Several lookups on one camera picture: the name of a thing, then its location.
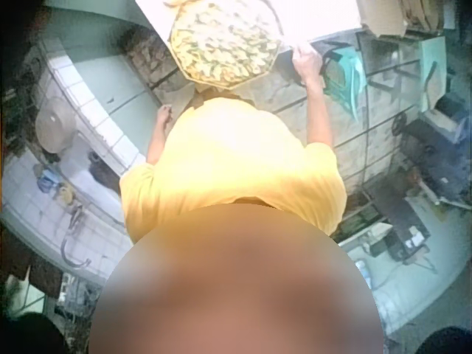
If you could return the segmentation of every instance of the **yellow shirt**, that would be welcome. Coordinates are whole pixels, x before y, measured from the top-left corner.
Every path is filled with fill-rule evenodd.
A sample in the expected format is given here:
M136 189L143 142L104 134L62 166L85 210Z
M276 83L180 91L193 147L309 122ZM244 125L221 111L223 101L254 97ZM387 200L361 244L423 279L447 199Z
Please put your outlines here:
M159 162L134 167L120 186L133 242L182 213L240 198L259 198L330 235L347 197L330 147L303 147L273 114L225 98L185 111Z

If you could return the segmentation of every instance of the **faucet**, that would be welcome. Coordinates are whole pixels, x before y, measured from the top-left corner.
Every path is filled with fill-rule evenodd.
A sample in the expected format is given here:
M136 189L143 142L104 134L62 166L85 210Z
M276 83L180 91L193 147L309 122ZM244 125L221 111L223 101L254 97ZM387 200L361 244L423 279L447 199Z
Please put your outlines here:
M83 219L83 206L82 205L75 206L74 209L72 210L72 215L71 215L71 220L70 220L70 223L69 223L69 228L67 229L66 235L64 236L64 239L62 240L62 243L60 245L60 255L62 256L62 259L64 260L64 262L69 267L74 268L74 269L81 269L81 268L88 267L91 263L91 260L89 258L87 258L82 263L75 263L75 262L72 262L66 256L67 241L70 238L74 238L73 231L76 228L79 221L81 221L82 219Z

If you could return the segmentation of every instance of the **hand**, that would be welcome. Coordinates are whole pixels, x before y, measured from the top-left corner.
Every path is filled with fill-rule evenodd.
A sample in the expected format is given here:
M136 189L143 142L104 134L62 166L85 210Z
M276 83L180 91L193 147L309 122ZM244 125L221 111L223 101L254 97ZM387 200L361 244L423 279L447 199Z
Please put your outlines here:
M172 106L171 105L163 105L157 112L157 119L156 119L156 126L163 128L167 127L167 125L172 121Z
M323 65L323 58L308 42L294 47L292 61L305 85L321 82L319 72Z

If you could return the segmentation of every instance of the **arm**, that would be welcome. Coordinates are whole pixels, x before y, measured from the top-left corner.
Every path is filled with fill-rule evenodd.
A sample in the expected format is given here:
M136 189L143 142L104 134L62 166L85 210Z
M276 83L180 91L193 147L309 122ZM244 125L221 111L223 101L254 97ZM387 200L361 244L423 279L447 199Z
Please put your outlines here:
M162 151L165 146L165 129L172 119L170 105L163 105L157 113L156 125L154 126L153 135L147 149L146 162L148 164L157 164L161 158Z
M306 43L294 49L293 61L307 89L307 143L321 142L332 148L333 134L323 95L322 79L319 76L321 55Z

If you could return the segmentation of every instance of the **person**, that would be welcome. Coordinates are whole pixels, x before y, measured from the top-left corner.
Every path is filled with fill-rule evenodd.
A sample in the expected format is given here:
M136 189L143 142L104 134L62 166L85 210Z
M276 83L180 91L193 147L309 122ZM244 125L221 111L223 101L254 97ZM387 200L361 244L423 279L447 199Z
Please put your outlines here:
M306 43L294 67L307 90L307 146L273 114L225 97L187 109L165 136L171 107L161 107L146 163L121 179L125 223L133 242L191 210L258 204L298 215L333 233L346 191L333 152L319 72L322 58Z

